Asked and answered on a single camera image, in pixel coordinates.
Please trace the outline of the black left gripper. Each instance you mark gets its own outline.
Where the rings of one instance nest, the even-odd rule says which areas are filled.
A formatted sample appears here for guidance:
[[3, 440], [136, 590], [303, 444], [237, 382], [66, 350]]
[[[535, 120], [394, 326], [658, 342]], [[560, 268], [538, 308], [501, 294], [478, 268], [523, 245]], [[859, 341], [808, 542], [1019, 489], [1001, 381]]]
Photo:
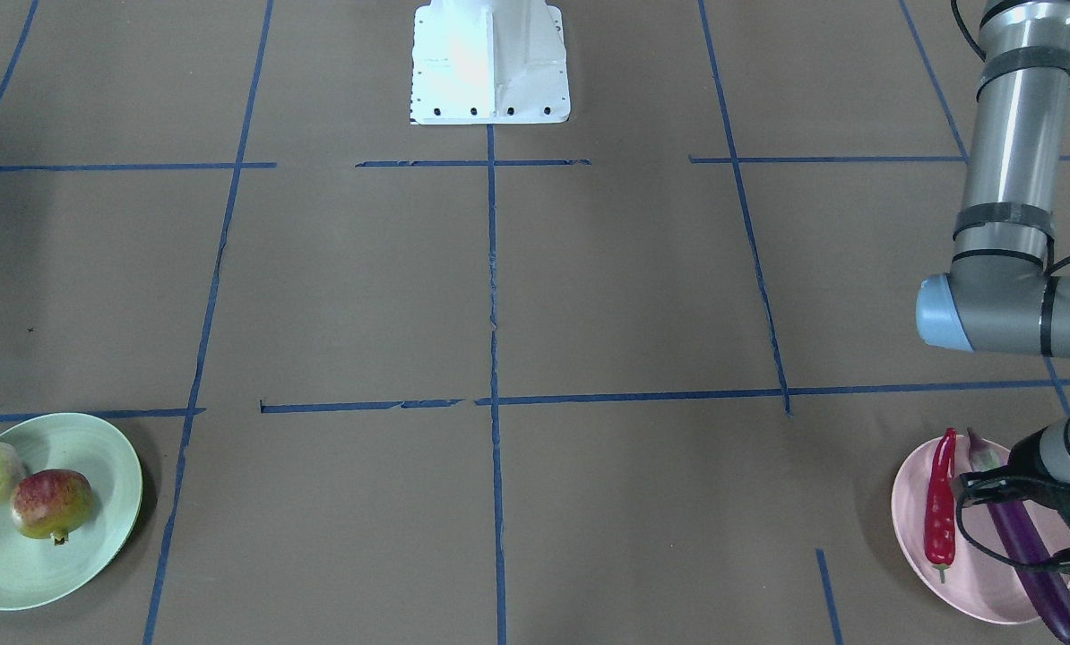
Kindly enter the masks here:
[[1023, 564], [1009, 560], [1005, 555], [983, 546], [965, 527], [962, 515], [974, 506], [985, 507], [987, 503], [1019, 501], [1034, 502], [1059, 515], [1070, 531], [1070, 482], [1052, 477], [1040, 454], [1040, 442], [1048, 436], [1048, 430], [1023, 437], [1002, 461], [1005, 465], [987, 472], [970, 472], [958, 477], [958, 532], [982, 554], [1014, 569], [1027, 571], [1058, 572], [1070, 574], [1070, 547], [1054, 554], [1048, 552], [1048, 559], [1039, 564]]

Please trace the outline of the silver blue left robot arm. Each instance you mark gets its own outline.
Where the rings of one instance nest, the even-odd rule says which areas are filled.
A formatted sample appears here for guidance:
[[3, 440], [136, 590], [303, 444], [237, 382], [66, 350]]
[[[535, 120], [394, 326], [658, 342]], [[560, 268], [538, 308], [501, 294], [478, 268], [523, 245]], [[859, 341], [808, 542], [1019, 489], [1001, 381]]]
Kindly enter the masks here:
[[[1070, 1], [989, 1], [979, 21], [968, 175], [950, 271], [921, 283], [916, 325], [929, 345], [1070, 359], [1070, 277], [1056, 260], [1057, 168], [1070, 94]], [[1031, 501], [1070, 531], [1070, 414], [1023, 437], [1003, 466], [950, 486], [956, 513]], [[1070, 575], [1070, 547], [1005, 564]]]

